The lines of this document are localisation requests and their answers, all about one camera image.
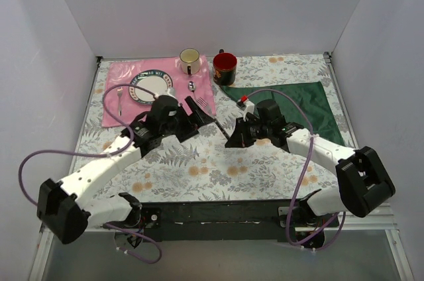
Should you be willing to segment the black handled fork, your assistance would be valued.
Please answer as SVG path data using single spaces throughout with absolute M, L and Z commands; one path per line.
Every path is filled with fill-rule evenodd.
M 226 132 L 226 130 L 223 128 L 223 126 L 220 124 L 220 122 L 218 122 L 217 118 L 214 116 L 209 104 L 201 97 L 196 97 L 195 98 L 196 103 L 202 107 L 204 110 L 206 110 L 206 113 L 210 116 L 212 116 L 215 124 L 217 125 L 217 127 L 219 128 L 219 130 L 223 133 L 223 135 L 225 136 L 225 138 L 227 140 L 230 139 L 229 134 Z

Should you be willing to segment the dark green cloth napkin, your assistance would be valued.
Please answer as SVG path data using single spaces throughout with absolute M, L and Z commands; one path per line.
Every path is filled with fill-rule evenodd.
M 313 132 L 333 143 L 344 145 L 321 82 L 271 85 L 253 95 L 254 104 L 273 99 L 288 122 L 311 125 Z

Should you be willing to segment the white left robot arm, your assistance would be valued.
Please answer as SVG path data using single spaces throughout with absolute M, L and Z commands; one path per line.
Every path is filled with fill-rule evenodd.
M 38 218 L 65 245 L 74 242 L 88 227 L 106 223 L 138 227 L 142 205 L 134 196 L 119 193 L 95 201 L 93 195 L 119 172 L 160 146 L 163 138 L 174 135 L 184 142 L 197 135 L 200 127 L 214 122 L 191 97 L 185 102 L 190 114 L 176 98 L 159 96 L 150 111 L 136 116 L 130 127 L 122 130 L 105 150 L 104 158 L 92 160 L 58 182 L 46 180 L 40 186 Z

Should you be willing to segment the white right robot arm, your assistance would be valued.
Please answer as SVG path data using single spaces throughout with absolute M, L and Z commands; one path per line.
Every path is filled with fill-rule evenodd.
M 272 99 L 253 104 L 242 97 L 237 105 L 243 116 L 236 119 L 227 148 L 246 148 L 268 139 L 275 147 L 309 158 L 337 177 L 337 188 L 317 190 L 299 200 L 294 213 L 305 225 L 315 226 L 324 215 L 344 211 L 366 217 L 395 194 L 395 186 L 373 148 L 353 149 L 311 136 L 300 124 L 287 122 Z

